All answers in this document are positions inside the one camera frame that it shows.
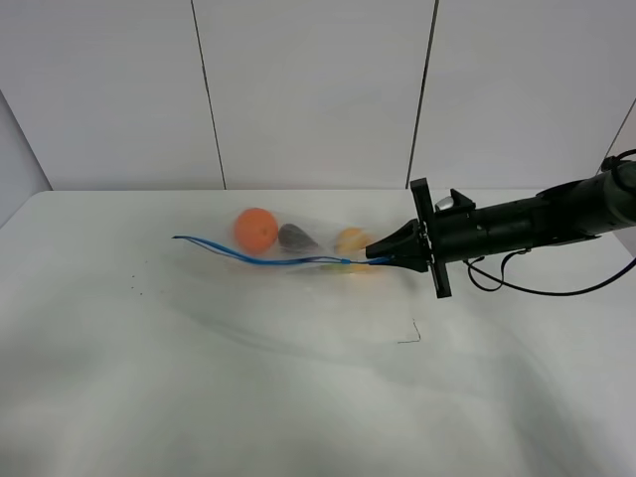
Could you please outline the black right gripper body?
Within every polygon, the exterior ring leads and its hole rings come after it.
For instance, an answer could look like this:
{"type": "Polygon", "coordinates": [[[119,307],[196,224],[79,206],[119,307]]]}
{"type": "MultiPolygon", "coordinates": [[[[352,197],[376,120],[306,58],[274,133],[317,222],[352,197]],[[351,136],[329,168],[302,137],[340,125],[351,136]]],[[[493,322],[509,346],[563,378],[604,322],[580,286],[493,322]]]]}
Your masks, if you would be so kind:
{"type": "Polygon", "coordinates": [[[431,267],[437,298],[451,296],[446,264],[470,257],[477,233],[473,212],[438,217],[434,210],[426,178],[410,182],[422,236],[427,243],[427,261],[431,267]]]}

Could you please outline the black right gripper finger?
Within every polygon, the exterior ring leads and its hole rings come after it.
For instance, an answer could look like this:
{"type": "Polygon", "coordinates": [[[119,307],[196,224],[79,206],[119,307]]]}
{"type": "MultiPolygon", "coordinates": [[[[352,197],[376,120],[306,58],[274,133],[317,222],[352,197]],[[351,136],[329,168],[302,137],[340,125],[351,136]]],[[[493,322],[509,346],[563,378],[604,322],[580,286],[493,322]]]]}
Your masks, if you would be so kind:
{"type": "Polygon", "coordinates": [[[428,262],[424,256],[393,255],[383,262],[384,266],[399,267],[418,273],[428,272],[428,262]]]}
{"type": "Polygon", "coordinates": [[[420,226],[410,220],[397,231],[366,247],[366,258],[420,257],[420,226]]]}

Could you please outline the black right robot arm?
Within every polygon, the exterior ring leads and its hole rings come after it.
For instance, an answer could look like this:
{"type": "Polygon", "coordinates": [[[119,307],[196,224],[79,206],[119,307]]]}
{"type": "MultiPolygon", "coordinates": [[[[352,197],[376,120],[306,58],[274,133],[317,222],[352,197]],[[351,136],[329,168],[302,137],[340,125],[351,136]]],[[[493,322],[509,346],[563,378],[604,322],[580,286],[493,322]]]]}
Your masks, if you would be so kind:
{"type": "Polygon", "coordinates": [[[433,202],[426,179],[410,184],[417,216],[365,249],[371,264],[429,272],[437,297],[450,296],[446,266],[507,259],[534,248],[597,239],[635,225],[635,163],[628,150],[603,160],[597,175],[527,199],[479,208],[457,190],[433,202]]]}

